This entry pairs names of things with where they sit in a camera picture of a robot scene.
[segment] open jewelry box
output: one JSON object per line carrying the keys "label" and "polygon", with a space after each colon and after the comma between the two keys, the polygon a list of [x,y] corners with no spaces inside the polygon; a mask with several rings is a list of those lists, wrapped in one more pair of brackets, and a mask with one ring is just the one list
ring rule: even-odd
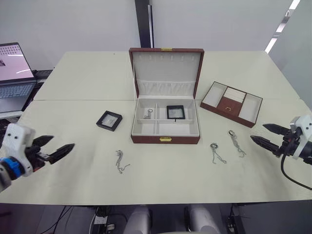
{"label": "open jewelry box", "polygon": [[[204,51],[130,48],[129,54],[137,95],[133,143],[197,144],[200,135],[194,98]],[[181,105],[182,110],[169,110],[176,116],[169,119],[167,106]]]}
{"label": "open jewelry box", "polygon": [[200,107],[251,128],[257,121],[261,103],[261,97],[214,82]]}

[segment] silver chain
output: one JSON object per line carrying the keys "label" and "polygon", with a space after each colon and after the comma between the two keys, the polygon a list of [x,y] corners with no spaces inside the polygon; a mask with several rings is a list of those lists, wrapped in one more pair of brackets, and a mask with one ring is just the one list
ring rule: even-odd
{"label": "silver chain", "polygon": [[218,155],[218,153],[216,152],[216,150],[217,150],[218,147],[219,147],[219,146],[218,146],[216,143],[212,143],[212,144],[210,145],[210,148],[211,148],[212,151],[213,151],[213,163],[216,164],[216,163],[215,163],[215,155],[217,156],[217,158],[218,158],[221,162],[226,163],[226,161],[223,160],[223,159],[221,158],[221,156]]}
{"label": "silver chain", "polygon": [[242,153],[242,155],[240,157],[244,157],[246,155],[246,153],[239,147],[238,142],[236,140],[237,136],[236,136],[235,132],[230,130],[229,131],[229,135],[230,135],[230,137],[231,137],[231,139],[233,141],[234,146],[237,148],[237,151]]}
{"label": "silver chain", "polygon": [[126,168],[127,166],[130,166],[130,164],[124,166],[123,168],[120,167],[120,162],[121,162],[121,160],[122,160],[123,152],[122,152],[121,150],[116,150],[115,153],[116,153],[116,156],[119,157],[118,160],[117,160],[117,162],[116,162],[116,166],[117,166],[117,169],[119,170],[119,173],[122,174],[122,172],[125,170],[125,168]]}

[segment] jewelry box lid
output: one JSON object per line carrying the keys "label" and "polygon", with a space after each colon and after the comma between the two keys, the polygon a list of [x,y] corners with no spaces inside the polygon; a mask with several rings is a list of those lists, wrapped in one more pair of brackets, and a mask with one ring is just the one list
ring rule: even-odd
{"label": "jewelry box lid", "polygon": [[193,96],[203,49],[130,48],[136,96]]}

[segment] floor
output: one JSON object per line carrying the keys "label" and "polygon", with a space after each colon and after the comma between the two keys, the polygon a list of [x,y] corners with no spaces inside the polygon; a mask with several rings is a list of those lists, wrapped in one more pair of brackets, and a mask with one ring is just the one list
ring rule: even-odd
{"label": "floor", "polygon": [[[149,205],[153,212],[151,234],[185,231],[183,209],[185,204]],[[225,219],[230,204],[205,204],[215,218],[220,231],[226,234]],[[128,218],[136,206],[112,206],[111,213],[123,213]],[[40,234],[59,217],[63,206],[0,204],[1,234]],[[56,234],[87,234],[95,209],[93,207],[66,207],[68,213],[60,220]],[[312,233],[312,201],[272,202],[240,206],[238,209],[247,234],[310,234]],[[125,219],[113,215],[108,219],[115,224],[111,234],[122,234]]]}

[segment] jewelry box compartment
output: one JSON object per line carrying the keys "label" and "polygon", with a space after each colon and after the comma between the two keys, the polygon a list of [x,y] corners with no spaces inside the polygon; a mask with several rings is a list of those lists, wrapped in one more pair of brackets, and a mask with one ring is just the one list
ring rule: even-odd
{"label": "jewelry box compartment", "polygon": [[214,82],[200,107],[252,128],[256,124],[262,99]]}
{"label": "jewelry box compartment", "polygon": [[[185,119],[168,119],[167,106],[178,105],[183,105]],[[197,144],[199,127],[194,99],[139,98],[131,137],[134,143],[179,144],[182,140],[183,144]]]}

